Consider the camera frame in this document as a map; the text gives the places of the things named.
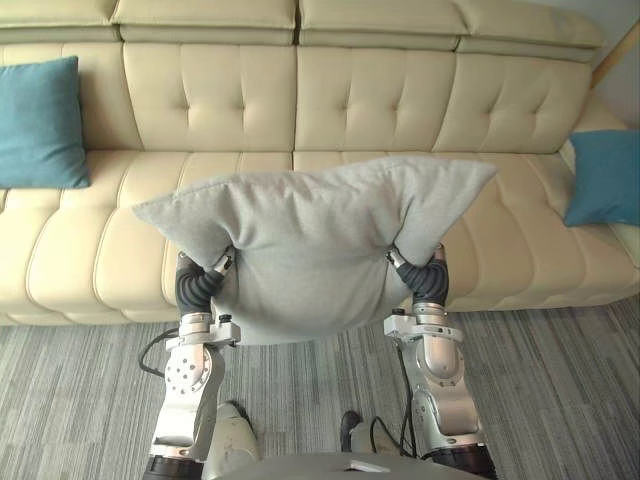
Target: throw pillow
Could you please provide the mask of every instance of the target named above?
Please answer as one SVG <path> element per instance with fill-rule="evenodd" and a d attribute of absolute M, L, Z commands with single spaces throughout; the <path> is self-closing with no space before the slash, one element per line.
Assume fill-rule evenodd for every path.
<path fill-rule="evenodd" d="M 243 343 L 300 341 L 383 320 L 408 295 L 385 259 L 425 264 L 495 167 L 390 157 L 313 173 L 215 177 L 134 207 L 204 268 L 229 245 L 215 299 Z"/>
<path fill-rule="evenodd" d="M 0 67 L 0 188 L 89 185 L 78 57 Z"/>
<path fill-rule="evenodd" d="M 574 133 L 576 186 L 565 225 L 640 225 L 640 131 Z"/>

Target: gray carpet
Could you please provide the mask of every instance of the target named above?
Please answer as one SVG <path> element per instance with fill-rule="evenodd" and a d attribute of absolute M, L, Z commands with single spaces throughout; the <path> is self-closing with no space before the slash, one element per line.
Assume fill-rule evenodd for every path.
<path fill-rule="evenodd" d="M 637 479 L 638 297 L 605 307 L 451 314 L 501 478 Z M 166 325 L 0 330 L 0 479 L 139 479 L 163 383 L 137 369 Z M 400 370 L 382 327 L 227 349 L 221 398 L 267 456 L 338 449 L 342 413 L 398 431 Z M 164 353 L 150 357 L 160 365 Z"/>

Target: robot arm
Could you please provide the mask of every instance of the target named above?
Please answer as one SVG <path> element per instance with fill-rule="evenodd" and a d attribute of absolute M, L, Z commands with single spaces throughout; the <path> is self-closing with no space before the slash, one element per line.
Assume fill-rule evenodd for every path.
<path fill-rule="evenodd" d="M 240 341 L 230 316 L 214 321 L 211 298 L 222 287 L 233 260 L 223 257 L 204 270 L 183 252 L 176 269 L 178 336 L 167 341 L 165 398 L 153 434 L 143 480 L 200 480 L 216 422 L 224 377 L 219 349 Z"/>
<path fill-rule="evenodd" d="M 407 262 L 392 249 L 387 259 L 413 292 L 413 312 L 395 309 L 384 322 L 394 337 L 412 386 L 413 410 L 421 421 L 428 456 L 470 473 L 496 478 L 484 444 L 484 433 L 464 380 L 464 358 L 458 348 L 462 332 L 447 319 L 449 273 L 444 247 L 423 267 Z"/>

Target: cable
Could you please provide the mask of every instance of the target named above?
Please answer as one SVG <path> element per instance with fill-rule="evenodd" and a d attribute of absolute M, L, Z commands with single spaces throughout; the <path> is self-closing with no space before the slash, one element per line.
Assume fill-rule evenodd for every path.
<path fill-rule="evenodd" d="M 402 369 L 402 379 L 404 381 L 405 389 L 406 389 L 406 402 L 404 406 L 404 415 L 402 418 L 402 428 L 400 431 L 400 441 L 398 442 L 393 435 L 389 432 L 389 429 L 385 425 L 384 421 L 380 417 L 375 417 L 371 421 L 371 425 L 369 426 L 369 440 L 371 441 L 371 448 L 373 453 L 378 453 L 378 449 L 376 447 L 375 438 L 373 435 L 373 428 L 375 427 L 376 422 L 380 423 L 380 426 L 386 433 L 387 437 L 391 440 L 393 445 L 400 451 L 400 455 L 411 458 L 418 458 L 418 452 L 416 447 L 416 435 L 415 430 L 413 428 L 413 412 L 411 411 L 411 402 L 413 400 L 413 392 L 411 391 L 411 385 L 409 384 L 409 377 L 407 376 L 407 370 L 404 366 L 404 361 L 402 358 L 402 349 L 400 346 L 396 345 L 396 353 L 398 354 L 398 360 L 400 361 L 400 368 Z M 409 425 L 409 436 L 411 441 L 407 442 L 405 438 L 405 431 L 407 429 L 407 425 Z M 411 447 L 411 452 L 405 450 L 404 444 L 409 443 Z"/>
<path fill-rule="evenodd" d="M 164 378 L 164 373 L 162 373 L 160 370 L 156 370 L 155 368 L 151 368 L 151 367 L 147 366 L 144 363 L 144 357 L 147 356 L 147 353 L 149 353 L 149 350 L 151 350 L 151 347 L 153 347 L 156 343 L 161 342 L 165 338 L 173 338 L 173 337 L 175 337 L 176 336 L 176 335 L 174 335 L 175 333 L 178 333 L 178 328 L 170 328 L 169 330 L 165 330 L 160 335 L 158 335 L 156 338 L 151 340 L 151 342 L 149 342 L 147 344 L 147 346 L 144 347 L 142 352 L 140 352 L 140 354 L 138 355 L 138 366 L 144 372 L 151 373 L 152 375 L 156 375 L 157 377 L 160 377 L 160 378 Z"/>
<path fill-rule="evenodd" d="M 404 419 L 402 420 L 402 431 L 400 433 L 400 438 L 404 439 L 406 424 L 409 423 L 409 436 L 411 437 L 411 456 L 413 458 L 417 458 L 418 452 L 416 448 L 416 433 L 415 433 L 415 430 L 413 429 L 413 409 L 411 408 L 411 402 L 413 401 L 413 392 L 411 391 L 411 385 L 409 384 L 407 369 L 404 366 L 404 360 L 402 358 L 402 349 L 398 345 L 396 345 L 396 353 L 398 354 L 398 360 L 400 361 L 400 368 L 402 370 L 402 378 L 404 380 L 404 385 L 407 390 L 407 402 L 404 407 Z"/>
<path fill-rule="evenodd" d="M 398 443 L 398 441 L 393 437 L 393 435 L 391 435 L 391 432 L 389 432 L 389 429 L 387 428 L 387 425 L 384 423 L 384 421 L 380 417 L 375 417 L 371 422 L 371 426 L 369 427 L 369 440 L 371 441 L 371 448 L 373 449 L 373 453 L 378 453 L 378 449 L 376 447 L 376 441 L 375 441 L 375 438 L 373 436 L 373 427 L 375 427 L 376 422 L 380 423 L 380 426 L 384 430 L 384 433 L 387 434 L 387 436 L 389 437 L 389 440 L 391 440 L 393 445 L 400 451 L 400 453 L 402 455 L 404 455 L 405 457 L 410 457 L 411 454 L 409 452 L 407 452 L 400 445 L 400 443 Z"/>

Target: sofa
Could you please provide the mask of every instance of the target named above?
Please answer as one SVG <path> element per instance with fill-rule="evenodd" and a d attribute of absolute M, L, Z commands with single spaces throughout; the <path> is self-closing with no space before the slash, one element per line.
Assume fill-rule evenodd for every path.
<path fill-rule="evenodd" d="M 563 224 L 569 134 L 625 128 L 589 92 L 602 44 L 509 0 L 3 2 L 0 65 L 79 57 L 91 185 L 0 190 L 0 325 L 173 321 L 176 247 L 131 206 L 388 154 L 498 168 L 443 240 L 450 311 L 634 295 L 638 229 Z"/>

